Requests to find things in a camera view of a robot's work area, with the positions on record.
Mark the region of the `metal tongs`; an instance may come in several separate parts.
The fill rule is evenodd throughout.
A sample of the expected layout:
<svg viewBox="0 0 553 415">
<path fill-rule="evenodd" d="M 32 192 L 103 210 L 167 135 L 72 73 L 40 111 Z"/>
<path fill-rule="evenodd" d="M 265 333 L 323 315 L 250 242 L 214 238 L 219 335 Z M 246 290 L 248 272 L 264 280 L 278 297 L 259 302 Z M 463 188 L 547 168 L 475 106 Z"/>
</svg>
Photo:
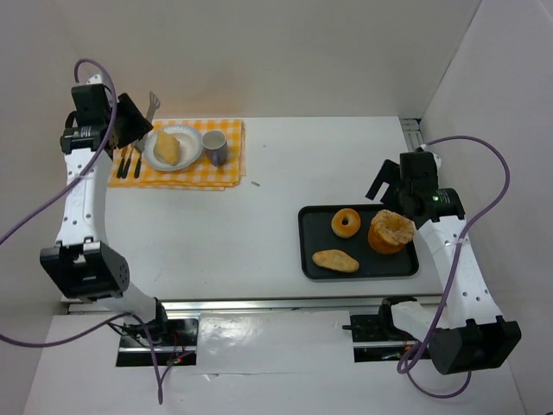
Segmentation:
<svg viewBox="0 0 553 415">
<path fill-rule="evenodd" d="M 152 92 L 149 92 L 149 107 L 146 111 L 145 120 L 148 122 L 141 130 L 141 137 L 133 143 L 133 147 L 140 154 L 143 153 L 145 146 L 145 139 L 148 136 L 149 132 L 153 129 L 152 121 L 156 114 L 156 111 L 160 108 L 161 101 L 159 98 Z"/>
</svg>

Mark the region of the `triangular bread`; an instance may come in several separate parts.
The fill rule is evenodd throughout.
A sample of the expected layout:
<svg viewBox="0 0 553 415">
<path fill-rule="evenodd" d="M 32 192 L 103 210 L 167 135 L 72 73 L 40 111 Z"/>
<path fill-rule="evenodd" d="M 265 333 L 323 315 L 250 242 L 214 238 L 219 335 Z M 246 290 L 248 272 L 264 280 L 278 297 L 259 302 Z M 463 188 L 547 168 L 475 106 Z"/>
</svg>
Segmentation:
<svg viewBox="0 0 553 415">
<path fill-rule="evenodd" d="M 156 134 L 154 152 L 159 160 L 171 166 L 175 166 L 181 160 L 179 140 L 163 130 L 159 130 Z"/>
</svg>

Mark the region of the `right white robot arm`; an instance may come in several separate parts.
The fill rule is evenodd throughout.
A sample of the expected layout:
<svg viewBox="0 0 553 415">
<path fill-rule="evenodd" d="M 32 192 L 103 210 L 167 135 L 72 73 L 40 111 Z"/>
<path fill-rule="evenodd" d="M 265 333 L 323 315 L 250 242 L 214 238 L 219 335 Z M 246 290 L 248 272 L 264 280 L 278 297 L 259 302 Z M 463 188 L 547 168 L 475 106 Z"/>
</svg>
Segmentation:
<svg viewBox="0 0 553 415">
<path fill-rule="evenodd" d="M 384 207 L 412 220 L 430 250 L 446 314 L 436 316 L 411 297 L 390 297 L 379 309 L 383 320 L 417 339 L 440 374 L 500 367 L 521 340 L 521 330 L 503 317 L 486 286 L 461 199 L 454 189 L 440 188 L 434 155 L 408 152 L 398 163 L 384 161 L 367 198 L 374 199 L 383 184 L 388 186 Z"/>
</svg>

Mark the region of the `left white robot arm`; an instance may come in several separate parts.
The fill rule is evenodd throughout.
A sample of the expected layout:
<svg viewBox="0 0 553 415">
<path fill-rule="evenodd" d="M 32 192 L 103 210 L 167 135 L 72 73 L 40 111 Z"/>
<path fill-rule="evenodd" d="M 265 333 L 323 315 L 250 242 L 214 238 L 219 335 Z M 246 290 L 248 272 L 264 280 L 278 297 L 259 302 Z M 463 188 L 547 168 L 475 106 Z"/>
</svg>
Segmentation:
<svg viewBox="0 0 553 415">
<path fill-rule="evenodd" d="M 72 189 L 54 246 L 41 249 L 40 263 L 64 297 L 128 313 L 123 332 L 159 344 L 169 336 L 167 313 L 130 281 L 128 262 L 108 246 L 105 196 L 113 151 L 152 130 L 160 101 L 151 94 L 148 111 L 141 113 L 128 94 L 110 98 L 109 92 L 101 82 L 71 91 L 75 109 L 67 116 L 60 147 Z"/>
</svg>

